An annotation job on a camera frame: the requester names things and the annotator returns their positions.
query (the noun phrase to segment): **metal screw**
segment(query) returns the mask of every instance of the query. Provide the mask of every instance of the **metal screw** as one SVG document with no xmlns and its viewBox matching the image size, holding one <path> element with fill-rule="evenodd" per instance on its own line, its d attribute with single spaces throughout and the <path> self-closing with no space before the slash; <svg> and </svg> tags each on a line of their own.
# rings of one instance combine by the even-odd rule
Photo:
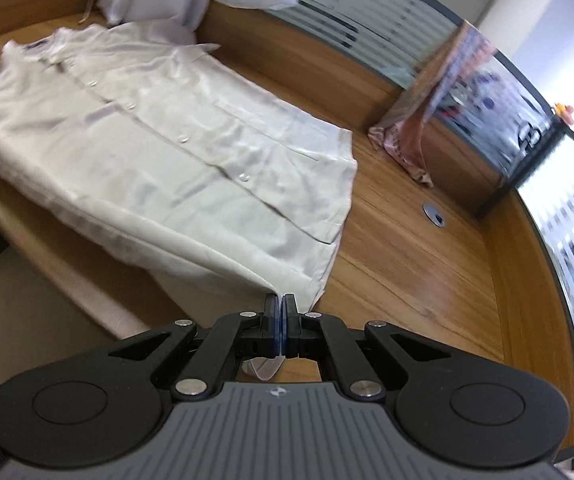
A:
<svg viewBox="0 0 574 480">
<path fill-rule="evenodd" d="M 200 379 L 183 379 L 176 383 L 176 391 L 183 395 L 202 394 L 207 389 L 207 383 Z"/>
<path fill-rule="evenodd" d="M 374 381 L 356 381 L 349 389 L 359 397 L 373 397 L 382 391 L 382 386 Z"/>
</svg>

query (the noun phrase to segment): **white floor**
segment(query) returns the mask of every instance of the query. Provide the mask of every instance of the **white floor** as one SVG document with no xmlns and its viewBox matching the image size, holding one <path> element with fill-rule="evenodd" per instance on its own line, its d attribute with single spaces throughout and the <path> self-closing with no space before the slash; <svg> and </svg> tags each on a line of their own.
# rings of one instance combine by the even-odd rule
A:
<svg viewBox="0 0 574 480">
<path fill-rule="evenodd" d="M 0 256 L 0 382 L 111 341 L 14 250 Z"/>
</svg>

